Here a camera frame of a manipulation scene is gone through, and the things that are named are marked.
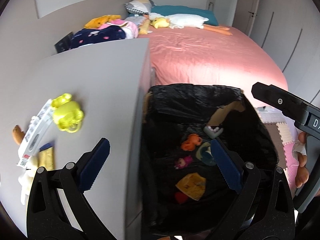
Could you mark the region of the person's right hand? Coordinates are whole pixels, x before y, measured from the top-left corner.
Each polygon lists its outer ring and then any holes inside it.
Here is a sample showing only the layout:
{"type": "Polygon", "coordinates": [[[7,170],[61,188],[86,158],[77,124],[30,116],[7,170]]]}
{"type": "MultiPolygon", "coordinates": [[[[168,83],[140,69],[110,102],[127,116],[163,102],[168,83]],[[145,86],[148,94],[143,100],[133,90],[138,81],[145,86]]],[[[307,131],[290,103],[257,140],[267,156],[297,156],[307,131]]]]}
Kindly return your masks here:
{"type": "Polygon", "coordinates": [[[307,156],[306,156],[306,133],[301,132],[298,136],[298,141],[294,145],[294,152],[298,160],[297,174],[295,178],[295,184],[297,188],[302,187],[309,178],[309,172],[306,168],[307,156]]]}

